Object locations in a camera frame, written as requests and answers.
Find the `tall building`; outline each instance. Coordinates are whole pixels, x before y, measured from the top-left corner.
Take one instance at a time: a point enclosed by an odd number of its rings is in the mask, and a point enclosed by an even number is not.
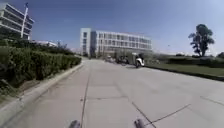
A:
[[[8,3],[0,3],[0,29],[6,29],[20,35],[24,16],[24,13]],[[33,24],[34,20],[27,16],[23,34],[24,39],[29,39]]]
[[[152,52],[148,37],[119,32],[107,32],[81,28],[80,46],[82,54],[114,53],[116,51],[146,53]]]

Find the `blue sky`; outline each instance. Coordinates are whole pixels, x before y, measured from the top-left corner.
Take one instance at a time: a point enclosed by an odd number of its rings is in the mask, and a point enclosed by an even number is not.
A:
[[[35,20],[32,39],[61,40],[79,47],[80,28],[128,32],[151,37],[156,52],[188,53],[188,35],[203,23],[214,32],[209,54],[224,51],[223,0],[0,0]]]

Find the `motorcycle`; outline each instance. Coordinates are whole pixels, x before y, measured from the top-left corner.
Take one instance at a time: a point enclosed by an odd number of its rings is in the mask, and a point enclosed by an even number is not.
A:
[[[135,66],[136,68],[144,67],[145,66],[144,60],[140,57],[137,57],[135,60]]]

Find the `bush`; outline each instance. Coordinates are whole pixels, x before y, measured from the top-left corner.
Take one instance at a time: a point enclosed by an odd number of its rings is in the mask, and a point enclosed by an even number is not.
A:
[[[171,57],[168,59],[168,64],[181,65],[199,65],[212,68],[224,68],[224,59],[219,58],[192,58],[192,57]]]
[[[26,80],[42,80],[80,62],[81,59],[73,55],[0,47],[0,79],[18,88]]]
[[[10,46],[16,48],[29,48],[35,51],[43,51],[48,53],[60,53],[65,55],[74,55],[72,51],[65,47],[51,47],[35,42],[29,42],[28,40],[16,39],[16,40],[0,40],[0,46]]]
[[[217,57],[224,59],[224,52],[219,53]]]

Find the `tree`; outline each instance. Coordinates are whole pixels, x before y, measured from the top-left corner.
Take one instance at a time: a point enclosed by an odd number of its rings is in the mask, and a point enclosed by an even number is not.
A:
[[[191,33],[188,38],[192,38],[193,41],[190,43],[193,45],[194,52],[200,57],[205,56],[208,50],[209,44],[214,44],[215,41],[212,39],[213,32],[211,29],[204,24],[199,24],[196,26],[196,33]]]
[[[219,54],[217,55],[217,57],[219,57],[219,58],[223,58],[223,59],[224,59],[224,52],[219,53]]]

